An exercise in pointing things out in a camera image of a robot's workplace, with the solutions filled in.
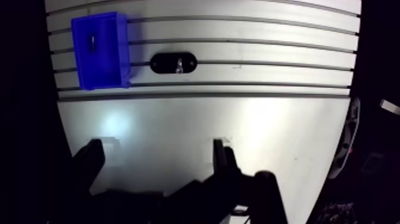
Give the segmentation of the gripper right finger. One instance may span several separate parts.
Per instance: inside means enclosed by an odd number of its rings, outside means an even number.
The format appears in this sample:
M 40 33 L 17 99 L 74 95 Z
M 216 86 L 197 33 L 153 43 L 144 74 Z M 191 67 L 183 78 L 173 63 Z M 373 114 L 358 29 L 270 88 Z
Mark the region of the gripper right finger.
M 231 147 L 213 141 L 214 173 L 192 181 L 168 198 L 169 223 L 223 223 L 246 216 L 251 223 L 287 223 L 276 176 L 260 171 L 242 173 Z

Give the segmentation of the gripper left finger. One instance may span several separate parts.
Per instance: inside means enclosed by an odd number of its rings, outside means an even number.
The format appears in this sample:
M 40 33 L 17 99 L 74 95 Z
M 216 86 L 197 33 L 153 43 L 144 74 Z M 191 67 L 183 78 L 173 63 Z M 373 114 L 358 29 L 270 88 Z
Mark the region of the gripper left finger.
M 104 164 L 105 153 L 100 139 L 91 139 L 69 160 L 61 223 L 88 223 L 93 217 L 95 206 L 90 188 Z

